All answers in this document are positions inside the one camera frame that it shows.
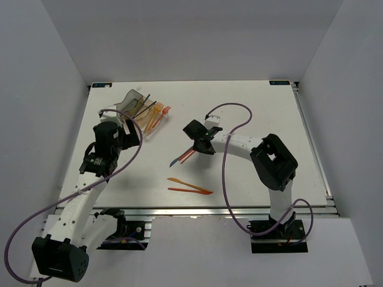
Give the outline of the red plastic chopstick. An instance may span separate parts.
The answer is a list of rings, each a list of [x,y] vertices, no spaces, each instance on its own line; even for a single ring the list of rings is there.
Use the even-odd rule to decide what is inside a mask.
[[[180,163],[183,164],[187,159],[189,159],[196,151],[191,149],[190,151],[188,151],[187,153],[185,153],[184,155],[182,155],[179,159]]]

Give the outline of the orange plastic fork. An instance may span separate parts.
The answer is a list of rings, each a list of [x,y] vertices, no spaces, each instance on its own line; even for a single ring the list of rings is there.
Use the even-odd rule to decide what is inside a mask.
[[[157,102],[154,107],[153,107],[153,113],[145,127],[145,130],[144,132],[148,133],[150,131],[150,129],[152,128],[153,124],[154,124],[154,121],[155,119],[157,118],[159,112],[163,109],[163,104],[160,103],[160,102]]]

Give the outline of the red plastic fork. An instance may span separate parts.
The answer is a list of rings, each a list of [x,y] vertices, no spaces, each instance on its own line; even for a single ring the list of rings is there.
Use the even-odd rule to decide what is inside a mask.
[[[152,125],[152,129],[155,128],[162,120],[162,118],[169,112],[169,110],[171,109],[170,106],[166,106],[165,108],[162,109],[162,113],[160,115],[160,117],[156,120],[156,122]]]

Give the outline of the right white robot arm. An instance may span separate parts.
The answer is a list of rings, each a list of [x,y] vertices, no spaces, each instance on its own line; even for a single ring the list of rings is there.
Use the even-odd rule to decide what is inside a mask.
[[[197,120],[188,123],[183,132],[193,141],[193,149],[196,152],[208,155],[223,154],[221,180],[224,200],[233,220],[236,218],[226,193],[226,157],[230,154],[253,163],[260,181],[269,192],[270,228],[253,232],[240,226],[242,230],[257,237],[272,233],[279,239],[291,233],[291,224],[295,219],[291,194],[298,163],[277,135],[270,133],[264,138],[242,136],[218,126],[208,129]]]

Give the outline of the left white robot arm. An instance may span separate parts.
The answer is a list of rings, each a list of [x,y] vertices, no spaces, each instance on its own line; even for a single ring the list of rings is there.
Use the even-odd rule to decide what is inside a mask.
[[[32,253],[41,275],[79,282],[89,265],[90,254],[104,241],[126,234],[124,212],[106,208],[87,225],[90,212],[110,176],[117,168],[122,150],[140,144],[132,120],[126,128],[117,121],[94,126],[95,141],[86,149],[79,168],[75,197],[68,200],[59,219],[44,237],[37,237]]]

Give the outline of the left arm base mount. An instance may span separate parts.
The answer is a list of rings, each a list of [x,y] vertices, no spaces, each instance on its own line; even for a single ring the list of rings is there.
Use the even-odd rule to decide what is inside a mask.
[[[148,236],[145,235],[145,221],[128,220],[123,210],[106,208],[94,214],[95,219],[101,215],[112,216],[117,220],[117,231],[108,236],[98,247],[99,250],[143,251],[147,246]]]

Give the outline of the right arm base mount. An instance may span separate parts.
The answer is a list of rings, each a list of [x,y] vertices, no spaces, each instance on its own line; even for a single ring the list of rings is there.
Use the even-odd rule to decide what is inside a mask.
[[[279,229],[264,236],[251,236],[253,254],[303,254],[308,253],[306,233],[302,220],[295,220],[282,233]]]

